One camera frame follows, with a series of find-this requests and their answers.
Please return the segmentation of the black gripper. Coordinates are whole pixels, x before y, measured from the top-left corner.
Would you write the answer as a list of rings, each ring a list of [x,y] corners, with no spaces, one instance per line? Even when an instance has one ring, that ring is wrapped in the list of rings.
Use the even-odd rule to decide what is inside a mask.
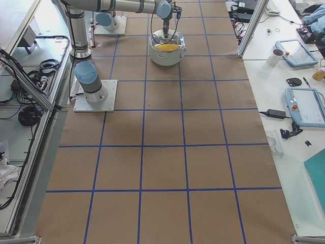
[[[176,19],[180,19],[181,13],[182,13],[182,8],[180,6],[177,6],[176,2],[170,2],[169,5],[171,7],[171,10],[170,10],[167,18],[171,19],[173,17],[173,14],[176,14]],[[168,19],[164,19],[164,23],[163,23],[164,38],[168,38],[168,36],[169,36],[169,20]]]

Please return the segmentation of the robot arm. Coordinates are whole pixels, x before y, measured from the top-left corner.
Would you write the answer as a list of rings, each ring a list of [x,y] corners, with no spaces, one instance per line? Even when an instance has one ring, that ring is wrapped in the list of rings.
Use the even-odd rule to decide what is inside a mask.
[[[88,103],[98,103],[103,99],[102,82],[97,68],[90,61],[81,61],[74,68],[75,76],[83,88],[84,98]]]
[[[173,14],[181,16],[182,8],[173,1],[61,1],[65,8],[67,26],[71,38],[71,56],[86,59],[91,56],[88,46],[84,11],[98,13],[109,24],[115,11],[155,14],[164,21],[164,34],[168,34]]]

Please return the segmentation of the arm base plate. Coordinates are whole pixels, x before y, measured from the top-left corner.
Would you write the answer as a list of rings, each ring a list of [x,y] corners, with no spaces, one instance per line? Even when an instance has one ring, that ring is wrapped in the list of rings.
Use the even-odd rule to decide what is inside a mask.
[[[106,13],[98,13],[95,16],[96,27],[94,34],[99,36],[116,36],[125,35],[126,16],[107,15]]]
[[[101,80],[102,87],[96,93],[85,93],[79,86],[75,99],[74,112],[113,112],[116,100],[118,80]]]

